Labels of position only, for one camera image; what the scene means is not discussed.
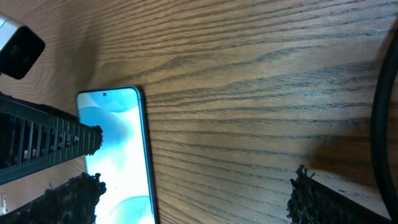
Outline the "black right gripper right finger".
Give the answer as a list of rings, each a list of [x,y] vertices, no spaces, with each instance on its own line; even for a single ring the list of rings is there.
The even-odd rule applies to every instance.
[[[366,207],[350,200],[313,179],[300,165],[291,179],[292,193],[287,217],[298,224],[392,224]]]

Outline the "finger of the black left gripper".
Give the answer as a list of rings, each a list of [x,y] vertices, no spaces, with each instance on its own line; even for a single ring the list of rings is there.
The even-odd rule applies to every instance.
[[[1,93],[1,184],[83,155],[102,145],[103,131],[77,116]]]

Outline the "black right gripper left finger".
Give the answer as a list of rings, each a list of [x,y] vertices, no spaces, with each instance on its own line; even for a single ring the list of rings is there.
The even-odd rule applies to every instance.
[[[1,216],[1,224],[92,224],[95,207],[106,192],[100,174],[85,172],[39,198]]]

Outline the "Samsung Galaxy smartphone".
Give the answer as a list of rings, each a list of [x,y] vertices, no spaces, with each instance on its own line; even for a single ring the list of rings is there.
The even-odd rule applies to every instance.
[[[145,99],[136,86],[81,91],[81,123],[103,130],[101,147],[85,157],[90,175],[99,173],[106,192],[95,207],[96,223],[158,223],[155,175]]]

